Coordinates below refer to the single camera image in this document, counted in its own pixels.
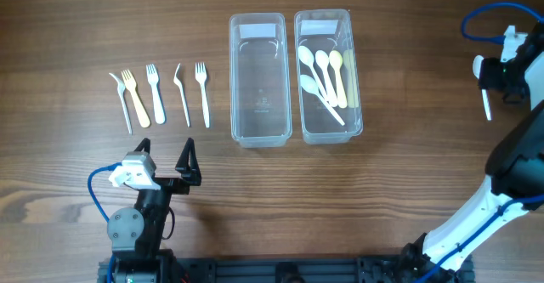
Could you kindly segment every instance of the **container label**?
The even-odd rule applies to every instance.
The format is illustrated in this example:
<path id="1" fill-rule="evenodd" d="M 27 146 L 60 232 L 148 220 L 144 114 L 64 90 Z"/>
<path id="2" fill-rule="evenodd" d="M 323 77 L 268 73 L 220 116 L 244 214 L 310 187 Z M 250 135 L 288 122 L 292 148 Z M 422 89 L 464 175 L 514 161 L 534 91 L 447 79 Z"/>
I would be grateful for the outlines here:
<path id="1" fill-rule="evenodd" d="M 240 39 L 251 37 L 275 37 L 275 24 L 240 25 Z"/>
<path id="2" fill-rule="evenodd" d="M 303 20 L 300 27 L 302 36 L 335 34 L 338 20 Z"/>

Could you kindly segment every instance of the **wooden table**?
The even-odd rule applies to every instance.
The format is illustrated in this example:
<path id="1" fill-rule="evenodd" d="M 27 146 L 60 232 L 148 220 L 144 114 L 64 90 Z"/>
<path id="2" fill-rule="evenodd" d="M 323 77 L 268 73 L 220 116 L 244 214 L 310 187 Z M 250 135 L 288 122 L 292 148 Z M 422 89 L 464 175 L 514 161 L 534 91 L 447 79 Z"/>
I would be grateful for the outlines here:
<path id="1" fill-rule="evenodd" d="M 479 187 L 490 151 L 528 109 L 491 97 L 485 120 L 472 73 L 476 54 L 501 47 L 464 40 L 462 17 L 501 0 L 0 0 L 0 244 L 2 282 L 94 282 L 111 242 L 87 176 L 151 139 L 158 174 L 196 141 L 203 182 L 175 197 L 177 224 L 164 245 L 180 258 L 354 257 L 397 253 L 442 224 Z M 544 0 L 510 0 L 544 10 Z M 347 144 L 302 140 L 293 17 L 351 13 L 364 132 Z M 230 135 L 229 18 L 286 17 L 292 137 L 276 149 L 242 149 Z M 486 14 L 471 32 L 529 31 L 512 10 Z M 192 65 L 207 63 L 213 127 L 205 129 Z M 193 127 L 172 83 L 178 62 Z M 152 117 L 145 64 L 155 63 L 167 123 L 141 128 L 127 95 L 127 134 L 108 72 L 131 69 Z M 135 202 L 94 182 L 112 214 Z M 480 282 L 541 281 L 544 216 L 516 220 L 474 260 Z"/>

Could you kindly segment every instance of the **blue cable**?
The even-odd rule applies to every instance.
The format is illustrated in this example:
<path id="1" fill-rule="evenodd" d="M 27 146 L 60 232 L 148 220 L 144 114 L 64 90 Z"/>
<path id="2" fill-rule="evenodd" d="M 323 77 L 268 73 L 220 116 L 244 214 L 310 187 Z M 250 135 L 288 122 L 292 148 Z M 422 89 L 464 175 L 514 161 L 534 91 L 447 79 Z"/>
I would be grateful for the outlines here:
<path id="1" fill-rule="evenodd" d="M 118 166 L 121 166 L 121 163 L 114 163 L 114 164 L 111 164 L 107 167 L 101 167 L 99 169 L 95 169 L 89 176 L 88 176 L 88 179 L 87 179 L 87 188 L 88 188 L 88 193 L 91 195 L 91 198 L 93 198 L 93 201 L 94 201 L 94 204 L 96 205 L 96 207 L 99 209 L 100 211 L 100 214 L 102 214 L 102 217 L 105 219 L 106 222 L 109 222 L 110 221 L 110 218 L 108 218 L 108 215 L 105 214 L 104 212 L 104 209 L 102 208 L 102 206 L 100 205 L 100 202 L 98 201 L 98 199 L 96 199 L 96 195 L 94 195 L 94 192 L 93 192 L 93 186 L 92 186 L 92 182 L 93 182 L 93 177 L 94 175 L 96 175 L 97 173 L 101 173 L 101 172 L 112 172 L 113 170 L 116 169 L 116 167 Z M 112 254 L 111 255 L 111 258 L 110 258 L 110 263 L 108 264 L 108 283 L 111 283 L 113 281 L 113 278 L 111 277 L 111 271 L 113 270 L 113 264 L 114 262 L 116 261 L 116 258 L 115 256 Z"/>
<path id="2" fill-rule="evenodd" d="M 488 221 L 486 221 L 483 226 L 481 226 L 478 230 L 476 230 L 476 232 L 474 232 L 474 234 L 472 234 L 458 248 L 456 248 L 456 249 L 452 250 L 450 253 L 446 254 L 442 259 L 439 260 L 438 263 L 436 263 L 436 265 L 434 265 L 434 267 L 429 272 L 427 272 L 423 277 L 421 277 L 421 278 L 417 279 L 416 281 L 414 281 L 414 283 L 423 283 L 426 280 L 428 280 L 430 277 L 432 277 L 437 271 L 439 271 L 442 264 L 445 263 L 445 261 L 447 261 L 448 258 L 453 257 L 456 253 L 460 252 L 468 244 L 470 244 L 472 241 L 474 241 L 480 234 L 482 234 L 482 232 L 484 232 L 487 228 L 489 228 L 489 226 L 491 224 L 493 224 L 493 222 L 495 222 L 500 216 L 502 216 L 502 214 L 504 214 L 506 209 L 508 207 L 510 207 L 512 204 L 514 204 L 514 203 L 524 203 L 525 204 L 525 203 L 535 203 L 535 202 L 542 202 L 542 201 L 544 201 L 544 195 L 538 195 L 538 196 L 530 197 L 530 198 L 512 199 L 509 202 L 505 203 L 504 206 L 499 207 L 499 209 L 495 212 L 495 214 L 493 214 L 493 216 L 491 216 L 491 218 Z"/>
<path id="3" fill-rule="evenodd" d="M 536 20 L 538 20 L 539 22 L 544 22 L 544 17 L 542 17 L 542 15 L 538 14 L 538 12 L 536 12 L 532 8 L 524 6 L 521 3 L 512 3 L 512 2 L 490 3 L 490 4 L 486 4 L 485 6 L 482 6 L 480 8 L 475 9 L 473 12 L 471 12 L 467 16 L 465 16 L 464 19 L 462 19 L 462 22 L 461 22 L 461 34 L 465 38 L 467 38 L 469 40 L 472 40 L 472 41 L 493 42 L 495 44 L 500 44 L 500 45 L 504 44 L 505 36 L 475 37 L 475 36 L 471 36 L 471 35 L 467 34 L 466 29 L 467 29 L 468 21 L 470 19 L 472 19 L 474 16 L 476 16 L 478 14 L 481 14 L 481 13 L 483 13 L 485 11 L 492 10 L 494 8 L 505 8 L 505 7 L 517 8 L 517 9 L 523 10 L 526 13 L 533 15 L 536 18 Z"/>

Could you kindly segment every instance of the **black cable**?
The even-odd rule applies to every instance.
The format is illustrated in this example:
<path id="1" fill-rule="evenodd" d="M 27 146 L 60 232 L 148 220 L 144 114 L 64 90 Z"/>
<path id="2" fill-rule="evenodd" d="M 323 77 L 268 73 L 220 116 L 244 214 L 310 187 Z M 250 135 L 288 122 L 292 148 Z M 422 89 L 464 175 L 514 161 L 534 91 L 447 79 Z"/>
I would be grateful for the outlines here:
<path id="1" fill-rule="evenodd" d="M 168 211 L 172 215 L 172 229 L 170 229 L 170 234 L 167 237 L 162 237 L 163 240 L 168 240 L 170 237 L 172 237 L 173 227 L 176 225 L 176 217 L 173 215 L 173 209 L 171 207 L 168 207 Z"/>

